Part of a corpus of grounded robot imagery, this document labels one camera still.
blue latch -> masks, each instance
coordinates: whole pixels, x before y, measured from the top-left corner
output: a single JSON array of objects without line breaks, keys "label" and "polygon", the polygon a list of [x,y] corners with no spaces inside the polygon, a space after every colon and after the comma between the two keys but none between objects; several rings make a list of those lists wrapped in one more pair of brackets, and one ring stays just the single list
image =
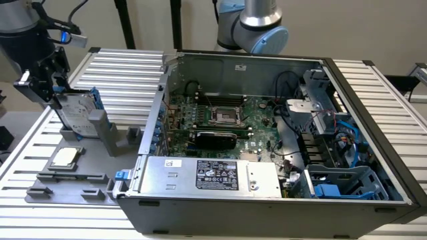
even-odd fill
[{"label": "blue latch", "polygon": [[115,173],[113,179],[116,181],[125,181],[125,180],[128,180],[128,175],[129,175],[128,171],[117,171]]},{"label": "blue latch", "polygon": [[368,200],[373,197],[373,192],[368,191],[361,195],[341,195],[339,186],[335,184],[319,184],[313,187],[313,192],[320,199],[357,199]]}]

power supply label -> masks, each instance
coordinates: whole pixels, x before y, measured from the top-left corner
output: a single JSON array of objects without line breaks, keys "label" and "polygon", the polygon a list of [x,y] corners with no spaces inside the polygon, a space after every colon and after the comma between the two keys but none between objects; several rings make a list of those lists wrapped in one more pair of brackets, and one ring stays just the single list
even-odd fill
[{"label": "power supply label", "polygon": [[197,160],[195,186],[205,190],[239,190],[235,161]]}]

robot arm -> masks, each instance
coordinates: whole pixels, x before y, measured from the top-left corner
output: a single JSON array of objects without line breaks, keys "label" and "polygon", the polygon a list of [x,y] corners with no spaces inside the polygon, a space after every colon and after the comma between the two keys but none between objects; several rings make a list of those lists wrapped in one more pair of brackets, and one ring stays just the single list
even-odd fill
[{"label": "robot arm", "polygon": [[276,0],[223,0],[219,6],[216,51],[279,54],[288,42]]},{"label": "robot arm", "polygon": [[[69,39],[51,38],[48,30],[60,30]],[[48,16],[40,2],[0,0],[0,45],[9,59],[19,65],[21,78],[15,88],[36,103],[60,109],[53,91],[53,79],[59,87],[69,89],[67,73],[69,65],[63,47],[80,28],[71,22]]]}]

green circuit board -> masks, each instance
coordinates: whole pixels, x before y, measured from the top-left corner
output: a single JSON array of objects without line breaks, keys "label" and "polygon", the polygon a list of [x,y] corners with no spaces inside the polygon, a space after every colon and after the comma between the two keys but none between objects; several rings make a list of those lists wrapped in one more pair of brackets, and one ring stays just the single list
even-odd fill
[{"label": "green circuit board", "polygon": [[[261,97],[248,97],[241,106],[209,106],[199,105],[192,98],[176,95],[171,97],[169,103],[172,109],[169,114],[171,127],[168,130],[169,156],[215,159],[249,158],[252,161],[259,162],[269,162],[272,158],[276,157],[267,149],[268,142],[269,145],[273,146],[279,140],[277,128],[273,125],[273,106],[268,106],[267,99]],[[227,113],[227,111],[237,111],[239,119],[241,120],[240,128],[209,128],[212,110],[220,110],[224,113]],[[240,137],[237,137],[235,149],[197,149],[192,143],[192,136],[197,134],[197,132],[236,134]]]}]

white wall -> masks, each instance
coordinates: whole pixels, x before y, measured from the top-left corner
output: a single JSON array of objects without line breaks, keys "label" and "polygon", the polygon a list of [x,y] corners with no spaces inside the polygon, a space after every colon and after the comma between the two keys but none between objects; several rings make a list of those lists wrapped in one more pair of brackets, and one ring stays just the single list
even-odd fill
[{"label": "white wall", "polygon": [[[387,74],[427,62],[427,0],[276,0],[289,41],[281,54],[372,60]],[[47,0],[48,14],[65,20],[80,0]],[[136,47],[173,48],[169,0],[128,0]],[[73,18],[89,46],[125,48],[113,0],[89,0]],[[217,26],[211,0],[183,0],[183,47],[212,50]],[[87,49],[67,46],[75,68]],[[0,81],[15,77],[0,57]]]}]

